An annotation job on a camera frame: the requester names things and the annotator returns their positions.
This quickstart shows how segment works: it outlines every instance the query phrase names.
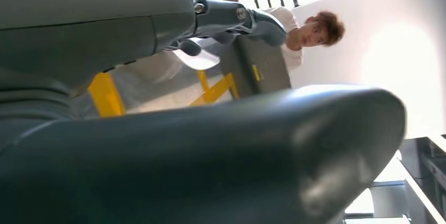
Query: person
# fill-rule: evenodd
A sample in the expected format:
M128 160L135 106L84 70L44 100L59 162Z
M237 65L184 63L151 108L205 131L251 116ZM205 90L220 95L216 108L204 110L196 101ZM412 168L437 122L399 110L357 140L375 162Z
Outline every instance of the person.
M274 16L287 31L281 50L288 72L302 65L304 47L332 46L345 33L344 23L330 11L320 11L316 16L308 17L302 26L297 23L293 12L285 7L274 7L264 12Z

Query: yellow frame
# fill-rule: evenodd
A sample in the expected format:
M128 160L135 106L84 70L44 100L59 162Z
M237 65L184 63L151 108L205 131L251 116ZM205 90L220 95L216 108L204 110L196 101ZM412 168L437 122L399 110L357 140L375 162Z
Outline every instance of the yellow frame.
M209 87L207 82L206 71L198 71L198 79L203 88L203 94L190 104L190 106L201 106L215 103L228 90L232 91L234 99L239 99L238 91L231 73L226 75L212 87ZM93 103L101 117L120 116L126 113L124 103L110 73L100 73L96 75L88 89L92 96Z
M124 115L126 109L110 73L99 73L88 88L101 117Z
M210 88L207 82L205 71L198 71L198 78L200 79L201 86L203 88L203 94L192 104L190 104L191 106L202 106L215 103L228 90L232 91L234 99L239 99L238 91L236 88L236 84L234 83L232 73L226 75L223 79L221 79Z

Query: metal bolt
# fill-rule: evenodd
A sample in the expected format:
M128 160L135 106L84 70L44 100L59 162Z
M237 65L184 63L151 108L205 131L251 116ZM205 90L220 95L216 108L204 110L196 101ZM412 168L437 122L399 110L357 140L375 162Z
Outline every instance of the metal bolt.
M237 9L237 17L242 21L246 19L246 9L244 7L239 7Z
M204 6L204 4L202 4L202 3L197 3L197 4L194 5L194 11L195 11L195 13L197 13L197 14L201 14L201 13L204 12L204 10L205 10L205 6Z

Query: curly hair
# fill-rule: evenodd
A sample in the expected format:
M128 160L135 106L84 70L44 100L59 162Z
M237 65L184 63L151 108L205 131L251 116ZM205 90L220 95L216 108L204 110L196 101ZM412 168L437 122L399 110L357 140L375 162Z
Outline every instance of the curly hair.
M316 21L327 31L328 37L325 46L332 46L344 37L346 32L344 23L339 21L338 16L333 12L319 12L316 16Z

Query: white shirt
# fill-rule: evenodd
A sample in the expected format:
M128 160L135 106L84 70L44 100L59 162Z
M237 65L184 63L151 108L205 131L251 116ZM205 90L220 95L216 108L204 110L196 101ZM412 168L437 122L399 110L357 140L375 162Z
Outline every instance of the white shirt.
M299 24L297 23L293 13L285 7L274 7L265 10L265 12L274 16L278 21L280 21L284 25L287 33L293 29L299 28ZM302 65L302 50L291 50L286 44L282 44L281 49L288 72L291 72Z
M299 27L293 13L284 7L270 8L265 10L265 12L274 16L278 21L280 21L287 30L287 33ZM281 46L281 50L288 73L302 64L302 50L291 50L286 44ZM205 50L202 50L201 53L195 57L189 56L181 50L176 50L174 53L184 64L195 70L210 69L218 65L220 62L219 57Z

